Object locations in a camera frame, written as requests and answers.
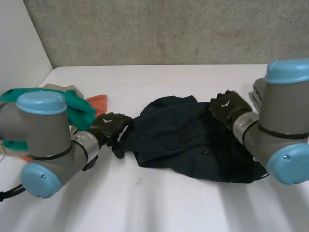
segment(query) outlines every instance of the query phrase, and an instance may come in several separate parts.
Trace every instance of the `table surface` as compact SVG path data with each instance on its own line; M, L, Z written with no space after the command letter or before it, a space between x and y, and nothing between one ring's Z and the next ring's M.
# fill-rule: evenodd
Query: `table surface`
M266 65L96 66L54 69L42 85L74 84L84 97L108 95L108 111L136 117L151 101L194 95L207 102L235 90L249 101ZM0 187L18 183L24 162L5 157ZM307 232L309 185L272 177L251 184L196 180L117 159L104 147L95 167L50 199L23 193L0 204L6 232Z

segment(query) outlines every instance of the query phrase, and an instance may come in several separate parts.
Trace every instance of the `tan cloth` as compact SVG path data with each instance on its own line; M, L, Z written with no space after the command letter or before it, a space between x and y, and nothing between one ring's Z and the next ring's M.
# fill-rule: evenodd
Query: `tan cloth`
M52 89L52 90L61 90L64 92L67 90L75 90L79 97L84 98L83 94L75 87L75 85L63 87L63 86L58 86L54 84L46 84L45 86L43 86L43 88Z

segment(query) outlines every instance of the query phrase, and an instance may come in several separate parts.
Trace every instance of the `gray cloth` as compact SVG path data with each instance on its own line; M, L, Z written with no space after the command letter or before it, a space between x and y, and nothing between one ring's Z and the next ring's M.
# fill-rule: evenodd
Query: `gray cloth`
M254 82L253 85L254 91L249 93L250 100L252 101L258 113L260 113L262 107L262 97L264 94L264 88L265 88L264 78L260 78Z
M264 78L257 79L254 82L253 88L255 92L257 93L257 95L259 96L260 101L262 102L264 89L265 89Z

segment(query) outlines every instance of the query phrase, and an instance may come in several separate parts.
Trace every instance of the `cloth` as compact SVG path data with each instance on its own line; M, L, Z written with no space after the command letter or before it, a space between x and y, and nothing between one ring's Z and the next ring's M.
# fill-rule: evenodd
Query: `cloth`
M254 82L253 88L258 95L260 102L262 102L262 98L264 95L265 83L264 78L259 78Z
M107 95L96 95L86 99L96 110L96 117L107 111Z
M75 90L75 92L77 93L77 96L84 98L83 94L75 87L75 85L63 87L63 86L58 86L58 85L55 85L55 84L46 84L45 86L43 86L43 88L52 89L52 90L61 90L63 92L66 92L68 90Z
M67 104L67 115L70 124L74 124L77 129L85 131L88 129L90 124L95 119L95 109L92 108L88 101L79 97L75 90L67 90L66 92L60 90L43 89L43 88L17 88L11 89L5 92L1 97L0 101L4 102L15 102L17 98L28 92L35 91L54 91L61 93ZM11 150L27 151L26 142L12 142L4 141L3 146Z
M213 118L210 103L193 96L164 97L133 119L119 147L119 158L133 151L141 167L171 168L186 176L219 182L251 183L266 174L233 133Z

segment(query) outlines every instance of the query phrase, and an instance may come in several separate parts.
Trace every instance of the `black ring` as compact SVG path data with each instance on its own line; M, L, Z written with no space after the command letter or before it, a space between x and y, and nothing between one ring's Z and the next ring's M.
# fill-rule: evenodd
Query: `black ring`
M248 130L252 127L252 126L254 126L256 123L258 123L259 121L257 120L257 121L255 121L255 122L253 122L253 123L251 123L246 129L245 129L245 131L243 132L243 134L242 134L242 144L245 146L245 137L246 137L246 134L247 134L247 132L248 132Z
M271 135L273 137L277 137L277 138L281 138L281 139L293 139L293 140L299 140L299 139L307 139L309 136L309 132L308 133L304 133L304 134L282 134L282 133L277 133L271 130L267 130L264 127L262 127L261 125L259 125L259 129L260 131Z
M56 154L56 155L52 155L52 156L43 156L43 157L39 157L39 156L33 156L31 155L33 160L37 160L37 161L48 161L48 160L54 160L54 159L58 159L60 157L65 156L66 154L68 154L72 149L72 145L65 151Z
M81 145L81 144L80 144L78 141L76 141L76 140L72 140L72 143L77 144L77 145L83 150L83 152L85 153L85 156L86 156L86 163L88 163L89 156L88 156L88 152L87 152L87 150L84 148L84 146Z

